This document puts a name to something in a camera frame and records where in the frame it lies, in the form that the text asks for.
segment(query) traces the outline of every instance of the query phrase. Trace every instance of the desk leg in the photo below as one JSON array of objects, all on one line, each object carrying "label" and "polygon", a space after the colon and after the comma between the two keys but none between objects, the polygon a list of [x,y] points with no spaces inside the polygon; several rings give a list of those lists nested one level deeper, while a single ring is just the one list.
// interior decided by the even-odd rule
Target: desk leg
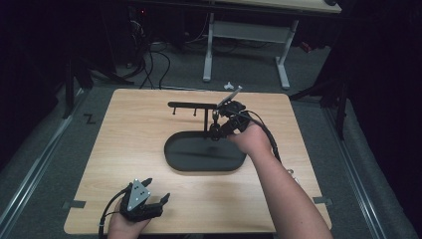
[{"label": "desk leg", "polygon": [[295,20],[289,31],[286,39],[285,49],[281,57],[276,58],[277,69],[279,70],[280,81],[282,82],[282,88],[288,90],[290,88],[289,79],[286,74],[285,60],[289,52],[289,48],[292,45],[293,38],[295,37],[296,29],[298,28],[299,20]]},{"label": "desk leg", "polygon": [[214,13],[210,13],[209,20],[209,29],[208,29],[208,47],[207,55],[205,56],[205,66],[204,66],[204,82],[211,81],[211,71],[212,71],[212,40],[214,35]]},{"label": "desk leg", "polygon": [[66,87],[66,112],[63,118],[67,119],[75,107],[74,73],[72,71],[71,59],[69,59],[69,61],[66,63],[65,87]]}]

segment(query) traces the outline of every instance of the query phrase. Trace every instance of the metal rail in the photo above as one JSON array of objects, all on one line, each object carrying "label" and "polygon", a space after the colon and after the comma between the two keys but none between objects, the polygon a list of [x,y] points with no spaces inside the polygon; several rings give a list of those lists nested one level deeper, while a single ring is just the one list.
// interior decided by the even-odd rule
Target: metal rail
[{"label": "metal rail", "polygon": [[[78,91],[77,97],[79,97],[80,100],[77,101],[77,105],[74,110],[78,108],[81,102],[86,98],[87,94],[88,93],[84,93],[82,89]],[[38,183],[40,182],[45,171],[47,170],[47,167],[49,166],[53,158],[57,145],[66,128],[71,123],[72,119],[73,117],[72,115],[70,115],[61,122],[59,128],[56,130],[55,134],[52,136],[41,155],[35,160],[34,164],[28,171],[15,195],[13,196],[5,211],[1,215],[0,238],[8,238],[10,232],[13,229],[13,226],[15,225],[20,214],[24,210],[27,202],[31,198],[32,193],[37,188]]]},{"label": "metal rail", "polygon": [[323,108],[322,112],[326,120],[328,121],[328,123],[331,125],[330,130],[341,151],[346,175],[350,181],[350,185],[356,196],[356,199],[360,206],[360,210],[362,211],[363,217],[366,220],[366,224],[368,225],[369,231],[372,234],[372,238],[379,238],[379,239],[387,238],[384,233],[384,229],[382,228],[381,222],[379,221],[378,216],[376,215],[376,211],[375,211],[375,208],[373,207],[372,201],[369,195],[367,194],[362,181],[360,180],[359,174],[354,166],[353,160],[350,156],[347,146],[344,140],[341,140],[339,138],[335,130],[335,119],[334,119],[334,116],[332,115],[332,112],[330,111],[330,109],[327,109],[327,108]]}]

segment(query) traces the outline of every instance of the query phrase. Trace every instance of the forearm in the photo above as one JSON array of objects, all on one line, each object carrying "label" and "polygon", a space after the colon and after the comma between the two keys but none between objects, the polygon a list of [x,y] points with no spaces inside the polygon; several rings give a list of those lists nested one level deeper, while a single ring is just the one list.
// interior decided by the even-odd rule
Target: forearm
[{"label": "forearm", "polygon": [[332,237],[308,195],[270,152],[251,158],[281,238]]},{"label": "forearm", "polygon": [[107,239],[137,239],[138,236],[128,235],[125,232],[111,232],[108,233]]}]

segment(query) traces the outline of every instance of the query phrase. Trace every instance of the person's right hand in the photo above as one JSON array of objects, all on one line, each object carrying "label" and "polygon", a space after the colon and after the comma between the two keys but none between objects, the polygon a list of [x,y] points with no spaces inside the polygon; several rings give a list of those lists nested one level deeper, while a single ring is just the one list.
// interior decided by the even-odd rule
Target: person's right hand
[{"label": "person's right hand", "polygon": [[239,149],[251,157],[255,154],[271,153],[271,144],[259,125],[250,122],[245,131],[230,134],[227,138],[237,144]]}]

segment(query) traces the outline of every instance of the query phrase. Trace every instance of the person's left hand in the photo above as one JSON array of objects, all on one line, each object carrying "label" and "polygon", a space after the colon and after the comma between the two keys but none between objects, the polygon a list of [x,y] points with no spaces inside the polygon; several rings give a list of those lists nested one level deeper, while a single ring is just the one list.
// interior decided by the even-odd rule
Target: person's left hand
[{"label": "person's left hand", "polygon": [[[114,211],[120,210],[121,200],[115,205]],[[108,225],[108,239],[136,239],[140,232],[148,225],[149,221],[131,222],[124,218],[120,213],[114,213]]]}]

